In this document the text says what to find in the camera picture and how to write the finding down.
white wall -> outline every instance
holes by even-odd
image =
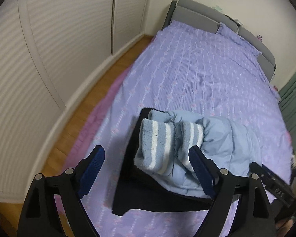
[[[172,0],[149,0],[145,34],[161,29]],[[288,0],[195,0],[218,5],[223,13],[239,19],[273,53],[277,65],[272,84],[282,88],[296,71],[296,11]]]

white wardrobe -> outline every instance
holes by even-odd
[[[0,201],[22,202],[88,90],[143,35],[146,0],[5,0]]]

metal screw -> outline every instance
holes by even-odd
[[[73,173],[73,168],[67,168],[65,171],[66,175],[71,175]]]
[[[257,174],[255,174],[255,173],[253,173],[253,174],[251,175],[251,177],[252,177],[254,180],[258,180],[258,179],[259,179],[259,176],[258,176]]]
[[[40,180],[40,179],[42,179],[42,177],[43,177],[42,174],[37,174],[37,175],[35,176],[35,179],[36,179],[36,180]]]
[[[228,175],[229,171],[227,169],[225,169],[225,168],[222,168],[220,170],[220,173],[223,174],[223,175]]]

wooden floor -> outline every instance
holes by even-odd
[[[141,52],[151,42],[152,37],[144,36],[136,43],[126,54],[124,54],[95,84],[89,94],[85,97],[82,103],[74,112],[73,116],[65,126],[55,146],[46,161],[42,173],[45,176],[58,175],[62,169],[62,165],[67,158],[76,138],[79,135],[81,128],[84,126],[89,114],[97,103],[106,96],[111,84],[114,80],[128,68]],[[0,213],[17,228],[19,217],[22,209],[22,204],[0,203]],[[62,217],[62,223],[67,236],[73,236],[70,233],[70,228],[66,226],[66,220]]]

gray headboard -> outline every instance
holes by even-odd
[[[246,39],[257,50],[261,51],[262,55],[258,57],[258,63],[267,79],[271,80],[276,69],[273,54],[252,33],[245,28],[239,27],[226,15],[192,0],[178,0],[171,2],[163,28],[169,26],[172,20],[177,20],[211,33],[217,32],[220,22],[224,23],[232,31]]]

